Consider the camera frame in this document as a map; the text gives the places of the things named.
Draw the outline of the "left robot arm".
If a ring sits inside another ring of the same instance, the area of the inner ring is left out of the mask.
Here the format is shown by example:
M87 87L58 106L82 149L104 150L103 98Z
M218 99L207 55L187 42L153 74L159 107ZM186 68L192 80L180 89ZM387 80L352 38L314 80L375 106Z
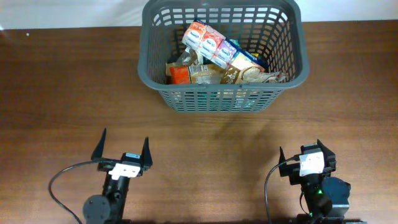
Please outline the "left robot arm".
M90 196L83 205L83 216L89 224L131 224L124 219L124 207L130 180L143 175L153 165L149 149L149 138L145 138L142 152L125 152L119 160L103 157L106 131L103 131L91 160L98 163L97 170L106 173L103 191Z

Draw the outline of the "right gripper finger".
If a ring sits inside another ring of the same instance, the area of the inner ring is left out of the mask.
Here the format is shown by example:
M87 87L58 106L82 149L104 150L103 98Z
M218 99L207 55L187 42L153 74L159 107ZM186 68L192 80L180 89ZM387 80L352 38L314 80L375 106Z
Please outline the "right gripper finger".
M279 156L279 174L280 176L288 176L287 172L287 159L285 158L283 148L279 148L280 156Z
M322 153L330 154L330 150L319 139L317 140L317 146L321 149Z

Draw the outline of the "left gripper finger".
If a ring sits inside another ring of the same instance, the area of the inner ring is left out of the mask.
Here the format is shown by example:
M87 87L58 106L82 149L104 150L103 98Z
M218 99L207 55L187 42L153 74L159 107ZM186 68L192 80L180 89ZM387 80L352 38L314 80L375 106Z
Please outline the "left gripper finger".
M149 138L146 137L144 140L142 153L141 153L141 167L142 170L148 170L153 165L152 155L149 149Z
M106 140L106 128L104 128L103 133L101 135L101 139L99 140L99 143L95 147L94 151L91 154L91 160L99 160L102 159L103 151L104 151L104 143Z

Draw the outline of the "beige brown snack bag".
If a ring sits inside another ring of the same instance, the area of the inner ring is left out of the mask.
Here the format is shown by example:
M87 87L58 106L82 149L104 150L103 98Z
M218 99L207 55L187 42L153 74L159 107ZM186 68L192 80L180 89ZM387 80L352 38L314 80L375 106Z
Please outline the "beige brown snack bag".
M170 77L171 67L189 67L194 65L203 65L203 56L198 55L195 50L187 47L176 62L166 64L166 76Z
M284 72L265 72L265 68L242 52L237 52L229 67L222 74L221 84L282 83L287 78Z

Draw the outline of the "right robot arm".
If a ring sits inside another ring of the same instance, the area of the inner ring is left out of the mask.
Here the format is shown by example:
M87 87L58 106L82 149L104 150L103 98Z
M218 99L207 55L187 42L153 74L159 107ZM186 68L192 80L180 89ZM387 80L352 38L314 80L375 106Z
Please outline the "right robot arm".
M351 184L333 177L336 170L336 155L320 140L303 145L300 154L292 157L293 164L280 150L279 173L288 177L290 185L301 187L300 200L307 211L298 214L291 223L299 224L355 224L358 219L346 219L349 210Z

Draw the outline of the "red spaghetti packet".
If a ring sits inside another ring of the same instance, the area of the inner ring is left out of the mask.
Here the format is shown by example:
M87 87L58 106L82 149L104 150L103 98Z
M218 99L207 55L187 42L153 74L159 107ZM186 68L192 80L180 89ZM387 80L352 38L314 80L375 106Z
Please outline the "red spaghetti packet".
M225 70L215 64L170 67L171 84L220 84Z

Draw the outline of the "multicolour tissue multipack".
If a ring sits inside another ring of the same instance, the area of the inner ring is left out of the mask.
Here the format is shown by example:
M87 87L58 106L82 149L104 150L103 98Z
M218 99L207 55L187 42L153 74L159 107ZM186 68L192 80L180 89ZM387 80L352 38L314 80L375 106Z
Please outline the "multicolour tissue multipack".
M185 31L182 43L223 69L234 67L243 70L257 67L263 72L268 67L265 61L197 19Z

